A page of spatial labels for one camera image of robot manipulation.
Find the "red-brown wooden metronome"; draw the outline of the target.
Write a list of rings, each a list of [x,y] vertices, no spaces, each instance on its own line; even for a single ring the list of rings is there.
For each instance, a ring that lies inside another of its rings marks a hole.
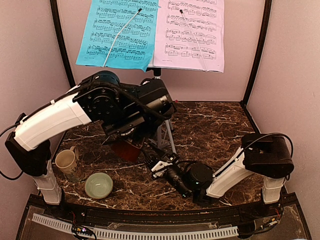
[[[135,163],[141,153],[140,148],[137,148],[124,140],[113,143],[111,149],[118,157],[131,163]]]

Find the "grey perforated music stand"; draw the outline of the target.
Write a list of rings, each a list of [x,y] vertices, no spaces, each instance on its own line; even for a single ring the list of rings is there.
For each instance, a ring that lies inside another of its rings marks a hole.
[[[93,123],[110,118],[155,117],[160,119],[161,125],[175,111],[161,79],[146,78],[140,85],[126,84],[108,70],[82,81],[81,91],[73,101],[81,106]]]

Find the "blue sheet music page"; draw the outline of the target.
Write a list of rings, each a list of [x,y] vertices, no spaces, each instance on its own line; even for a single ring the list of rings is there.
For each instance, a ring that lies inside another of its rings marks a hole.
[[[146,71],[155,49],[157,0],[93,0],[76,64]]]

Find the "lavender sheet music page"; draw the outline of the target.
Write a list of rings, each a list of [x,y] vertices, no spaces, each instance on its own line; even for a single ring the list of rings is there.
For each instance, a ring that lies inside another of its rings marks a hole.
[[[223,0],[160,0],[153,66],[223,73]]]

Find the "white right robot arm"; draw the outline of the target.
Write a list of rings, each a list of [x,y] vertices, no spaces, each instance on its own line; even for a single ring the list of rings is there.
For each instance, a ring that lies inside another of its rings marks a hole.
[[[263,176],[262,201],[255,213],[266,217],[281,197],[281,189],[294,170],[294,145],[284,133],[249,133],[241,146],[217,171],[200,162],[189,162],[185,169],[178,163],[155,170],[184,198],[193,197],[199,205],[209,205],[252,174]]]

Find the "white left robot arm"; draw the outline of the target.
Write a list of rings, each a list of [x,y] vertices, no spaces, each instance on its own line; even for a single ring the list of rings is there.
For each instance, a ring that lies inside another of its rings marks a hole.
[[[50,139],[80,125],[100,122],[107,136],[138,147],[172,117],[175,107],[161,79],[121,83],[108,70],[99,71],[30,115],[21,114],[9,128],[5,146],[19,168],[35,181],[44,201],[60,218],[70,206],[63,200],[52,170]]]

